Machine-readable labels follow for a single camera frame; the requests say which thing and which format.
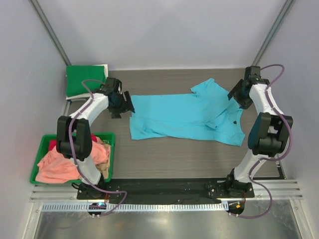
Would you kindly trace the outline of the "green plastic bin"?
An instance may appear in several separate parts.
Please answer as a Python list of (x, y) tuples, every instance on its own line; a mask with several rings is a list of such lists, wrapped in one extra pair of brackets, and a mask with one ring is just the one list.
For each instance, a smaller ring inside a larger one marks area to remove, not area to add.
[[(114, 151), (115, 151), (115, 135), (113, 133), (96, 133), (94, 134), (96, 135), (98, 138), (100, 138), (104, 143), (109, 144), (111, 146), (111, 157), (110, 157), (110, 176), (108, 179), (104, 179), (106, 182), (109, 182), (112, 178), (112, 170), (113, 170), (113, 159), (114, 159)], [(34, 162), (34, 166), (31, 172), (31, 176), (30, 176), (30, 183), (31, 184), (41, 184), (41, 182), (37, 182), (35, 180), (35, 177), (38, 173), (38, 167), (37, 164), (38, 162), (46, 155), (46, 153), (48, 152), (48, 145), (49, 145), (49, 141), (56, 139), (56, 135), (54, 134), (46, 134), (42, 137), (40, 145), (39, 145), (39, 149), (35, 158), (35, 162)], [(68, 182), (65, 183), (80, 183), (81, 182), (81, 178), (80, 179), (76, 179), (76, 180), (70, 180)]]

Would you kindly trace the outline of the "light blue t shirt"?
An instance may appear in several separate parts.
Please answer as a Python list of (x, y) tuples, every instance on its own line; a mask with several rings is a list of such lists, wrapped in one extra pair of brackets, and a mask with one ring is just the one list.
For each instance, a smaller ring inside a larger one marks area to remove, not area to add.
[(243, 111), (228, 98), (228, 91), (212, 78), (190, 90), (188, 94), (132, 96), (131, 138), (175, 137), (241, 146)]

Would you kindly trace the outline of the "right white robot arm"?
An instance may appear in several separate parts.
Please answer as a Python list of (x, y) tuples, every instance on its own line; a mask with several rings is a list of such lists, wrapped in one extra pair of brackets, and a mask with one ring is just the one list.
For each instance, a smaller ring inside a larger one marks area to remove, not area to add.
[(259, 66), (246, 67), (244, 78), (228, 94), (242, 109), (254, 105), (258, 114), (248, 135), (248, 151), (226, 178), (224, 189), (230, 197), (247, 196), (261, 166), (291, 149), (293, 118), (279, 109), (272, 96), (272, 82), (262, 78), (261, 70)]

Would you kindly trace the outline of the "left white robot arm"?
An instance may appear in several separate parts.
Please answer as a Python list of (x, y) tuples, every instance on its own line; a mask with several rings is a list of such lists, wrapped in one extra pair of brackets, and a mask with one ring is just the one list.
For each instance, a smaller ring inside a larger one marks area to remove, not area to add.
[(105, 82), (87, 79), (81, 85), (89, 93), (89, 98), (77, 111), (69, 116), (60, 116), (57, 121), (56, 149), (65, 158), (72, 159), (83, 184), (89, 185), (88, 193), (95, 199), (105, 194), (123, 194), (126, 191), (107, 191), (102, 183), (102, 173), (98, 171), (92, 158), (90, 126), (99, 114), (108, 109), (113, 119), (120, 119), (122, 113), (134, 112), (128, 91), (122, 91), (122, 82), (108, 77)]

